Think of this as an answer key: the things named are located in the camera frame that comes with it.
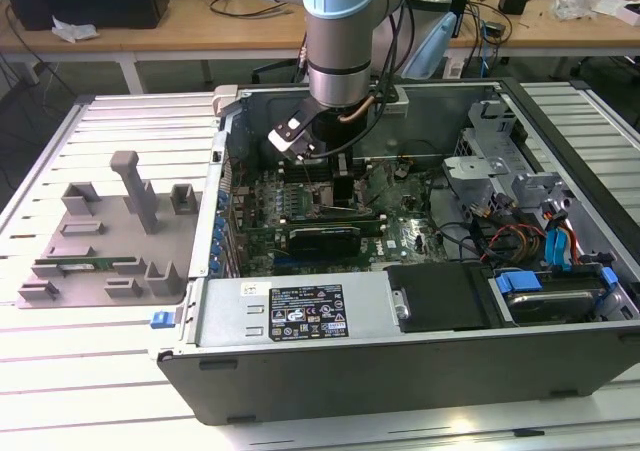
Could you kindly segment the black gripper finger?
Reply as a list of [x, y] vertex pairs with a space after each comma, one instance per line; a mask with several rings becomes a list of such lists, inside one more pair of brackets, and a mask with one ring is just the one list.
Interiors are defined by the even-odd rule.
[[338, 153], [332, 157], [333, 202], [346, 207], [354, 200], [354, 185], [364, 174], [364, 163], [352, 153]]

